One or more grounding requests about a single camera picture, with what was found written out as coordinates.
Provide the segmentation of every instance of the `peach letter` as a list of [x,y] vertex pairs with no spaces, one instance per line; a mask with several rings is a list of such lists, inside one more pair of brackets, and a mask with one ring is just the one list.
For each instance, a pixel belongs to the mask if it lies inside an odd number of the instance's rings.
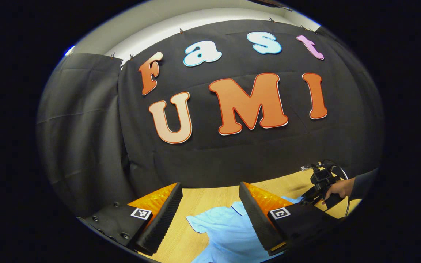
[[302,78],[310,89],[311,111],[310,118],[313,120],[326,117],[327,108],[324,107],[323,91],[321,90],[321,76],[315,73],[305,73]]
[[311,52],[313,56],[315,56],[318,60],[323,60],[324,55],[319,53],[316,48],[314,48],[314,43],[308,40],[304,35],[299,35],[297,39],[303,42],[304,46]]
[[167,117],[165,116],[165,107],[167,103],[164,100],[156,102],[149,107],[152,113],[155,129],[159,137],[167,143],[182,143],[185,142],[192,133],[191,118],[187,108],[187,100],[189,99],[189,92],[181,92],[174,95],[170,102],[177,107],[178,118],[180,118],[180,130],[171,131],[168,128]]
[[262,73],[256,76],[251,96],[232,79],[216,80],[209,85],[209,90],[217,94],[222,114],[222,126],[219,133],[229,135],[239,133],[242,125],[237,123],[235,113],[250,129],[254,129],[262,107],[263,128],[284,126],[289,119],[284,115],[279,96],[279,76],[274,73]]
[[159,75],[159,64],[157,61],[162,60],[162,58],[162,52],[157,52],[139,67],[139,72],[142,75],[142,95],[145,96],[157,86],[157,81],[152,79],[152,75],[154,77]]

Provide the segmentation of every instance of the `blue cloth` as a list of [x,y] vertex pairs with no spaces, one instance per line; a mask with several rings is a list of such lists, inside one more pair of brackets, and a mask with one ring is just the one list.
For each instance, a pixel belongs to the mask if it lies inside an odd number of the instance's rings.
[[[301,200],[301,197],[282,198],[291,203]],[[215,207],[186,219],[194,231],[209,236],[209,245],[192,263],[259,263],[279,255],[269,256],[264,250],[241,202],[234,202],[230,208]]]

